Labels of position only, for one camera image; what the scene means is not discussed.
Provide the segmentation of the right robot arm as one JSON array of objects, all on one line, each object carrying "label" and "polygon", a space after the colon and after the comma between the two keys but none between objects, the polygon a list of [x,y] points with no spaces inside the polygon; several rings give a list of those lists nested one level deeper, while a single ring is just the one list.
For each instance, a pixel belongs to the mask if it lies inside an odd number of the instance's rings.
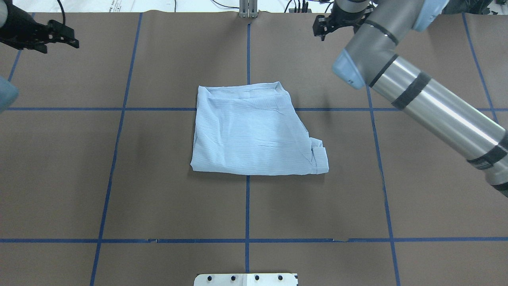
[{"label": "right robot arm", "polygon": [[395,52],[409,31],[424,31],[447,5],[447,0],[377,0],[367,12],[368,0],[336,0],[330,15],[316,16],[312,29],[324,40],[339,28],[354,27],[333,72],[355,89],[369,86],[381,94],[507,196],[507,130]]}]

